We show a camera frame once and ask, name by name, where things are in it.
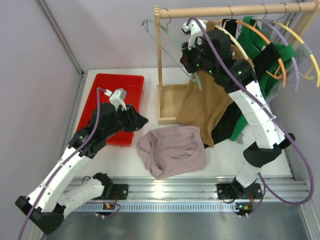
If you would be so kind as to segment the pink tank top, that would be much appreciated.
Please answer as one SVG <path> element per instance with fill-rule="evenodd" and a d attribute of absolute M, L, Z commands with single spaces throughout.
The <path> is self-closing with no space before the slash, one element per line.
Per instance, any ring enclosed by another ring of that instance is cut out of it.
<path fill-rule="evenodd" d="M 157 128 L 137 143 L 137 153 L 146 170 L 165 179 L 205 168 L 207 156 L 197 126 Z"/>

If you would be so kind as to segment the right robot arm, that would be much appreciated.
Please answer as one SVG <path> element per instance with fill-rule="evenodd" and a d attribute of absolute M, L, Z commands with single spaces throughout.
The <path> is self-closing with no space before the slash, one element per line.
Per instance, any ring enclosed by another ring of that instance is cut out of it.
<path fill-rule="evenodd" d="M 220 199 L 232 203 L 249 197 L 262 168 L 282 154 L 292 140 L 275 123 L 275 118 L 260 90 L 258 72 L 246 56 L 233 58 L 233 36 L 228 32 L 191 30 L 182 44 L 181 63 L 192 73 L 177 121 L 196 126 L 204 144 L 213 146 L 212 131 L 221 125 L 228 107 L 242 114 L 255 137 L 243 151 L 244 164 L 232 183 L 221 190 Z"/>

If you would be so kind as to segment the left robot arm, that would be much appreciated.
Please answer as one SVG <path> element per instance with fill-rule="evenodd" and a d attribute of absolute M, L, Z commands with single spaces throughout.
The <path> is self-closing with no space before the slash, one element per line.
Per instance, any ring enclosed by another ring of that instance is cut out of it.
<path fill-rule="evenodd" d="M 65 192 L 76 174 L 106 146 L 107 139 L 119 132 L 133 133 L 148 123 L 133 105 L 115 107 L 100 103 L 87 126 L 78 130 L 63 155 L 39 186 L 27 196 L 19 196 L 15 205 L 45 235 L 55 232 L 75 209 L 94 199 L 113 194 L 113 180 L 98 172 L 81 186 Z"/>

